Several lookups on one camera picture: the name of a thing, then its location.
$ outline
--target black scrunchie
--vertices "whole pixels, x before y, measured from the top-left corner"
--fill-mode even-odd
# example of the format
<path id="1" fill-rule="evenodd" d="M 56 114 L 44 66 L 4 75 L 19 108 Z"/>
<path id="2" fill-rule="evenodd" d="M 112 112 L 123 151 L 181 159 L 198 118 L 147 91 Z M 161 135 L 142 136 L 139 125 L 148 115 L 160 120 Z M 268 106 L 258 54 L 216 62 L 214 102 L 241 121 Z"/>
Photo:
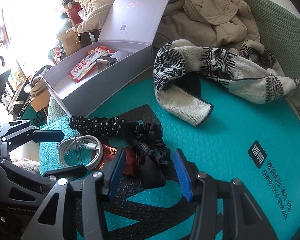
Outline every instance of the black scrunchie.
<path id="1" fill-rule="evenodd" d="M 84 118 L 83 116 L 72 116 L 69 125 L 72 130 L 78 131 L 81 135 L 92 135 L 95 137 L 108 138 L 122 134 L 121 124 L 128 121 L 118 117 L 94 117 Z"/>

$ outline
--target hat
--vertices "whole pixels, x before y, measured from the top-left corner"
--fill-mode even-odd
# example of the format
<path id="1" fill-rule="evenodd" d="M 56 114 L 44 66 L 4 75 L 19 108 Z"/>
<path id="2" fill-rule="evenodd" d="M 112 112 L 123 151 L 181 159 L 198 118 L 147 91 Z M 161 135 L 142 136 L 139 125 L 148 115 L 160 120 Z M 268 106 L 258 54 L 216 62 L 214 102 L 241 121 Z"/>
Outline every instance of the hat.
<path id="1" fill-rule="evenodd" d="M 35 94 L 35 95 L 38 95 L 42 91 L 44 91 L 46 89 L 46 85 L 44 84 L 44 81 L 43 81 L 42 77 L 39 77 L 39 75 L 43 74 L 44 72 L 46 72 L 50 68 L 51 68 L 51 65 L 46 65 L 46 66 L 40 68 L 37 72 L 35 72 L 32 75 L 30 83 L 25 85 L 24 91 L 26 93 L 31 93 L 31 94 Z M 39 80 L 34 84 L 33 81 L 37 77 L 39 77 Z"/>

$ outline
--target open box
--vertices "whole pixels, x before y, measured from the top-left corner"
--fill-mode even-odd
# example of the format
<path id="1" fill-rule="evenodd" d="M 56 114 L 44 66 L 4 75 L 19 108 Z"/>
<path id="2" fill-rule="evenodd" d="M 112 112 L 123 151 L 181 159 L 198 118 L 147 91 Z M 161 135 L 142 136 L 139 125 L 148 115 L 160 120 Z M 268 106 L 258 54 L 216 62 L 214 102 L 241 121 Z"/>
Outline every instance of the open box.
<path id="1" fill-rule="evenodd" d="M 153 64 L 152 42 L 169 0 L 115 0 L 103 24 L 98 42 L 57 63 L 44 74 L 49 92 L 69 116 L 87 117 L 109 97 Z M 87 55 L 106 46 L 132 52 L 98 73 L 89 72 L 76 83 L 68 73 Z"/>

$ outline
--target black and white scarf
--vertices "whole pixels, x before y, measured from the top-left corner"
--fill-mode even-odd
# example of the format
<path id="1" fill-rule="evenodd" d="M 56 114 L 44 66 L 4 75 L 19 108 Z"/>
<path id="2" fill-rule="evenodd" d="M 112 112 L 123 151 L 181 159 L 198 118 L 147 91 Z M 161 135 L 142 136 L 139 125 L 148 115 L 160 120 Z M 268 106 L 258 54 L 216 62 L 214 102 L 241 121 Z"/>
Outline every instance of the black and white scarf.
<path id="1" fill-rule="evenodd" d="M 236 53 L 195 47 L 187 40 L 168 43 L 159 50 L 153 71 L 157 101 L 168 112 L 197 126 L 207 119 L 213 105 L 174 84 L 176 79 L 193 71 L 256 104 L 286 96 L 300 120 L 300 79 L 286 77 L 273 54 L 259 42 L 246 41 Z"/>

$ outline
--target coiled charging cable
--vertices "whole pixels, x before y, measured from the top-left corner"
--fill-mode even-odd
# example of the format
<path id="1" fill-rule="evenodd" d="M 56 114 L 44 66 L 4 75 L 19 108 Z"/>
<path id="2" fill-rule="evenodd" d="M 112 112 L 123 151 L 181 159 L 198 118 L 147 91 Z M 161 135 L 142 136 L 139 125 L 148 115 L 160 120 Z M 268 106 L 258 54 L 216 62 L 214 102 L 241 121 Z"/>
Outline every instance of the coiled charging cable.
<path id="1" fill-rule="evenodd" d="M 103 155 L 103 147 L 101 142 L 94 136 L 84 135 L 70 138 L 60 144 L 58 150 L 58 158 L 62 167 L 70 167 L 65 161 L 65 155 L 69 150 L 78 150 L 80 146 L 85 146 L 87 149 L 96 151 L 96 155 L 93 160 L 85 165 L 88 170 L 94 169 L 100 163 Z"/>

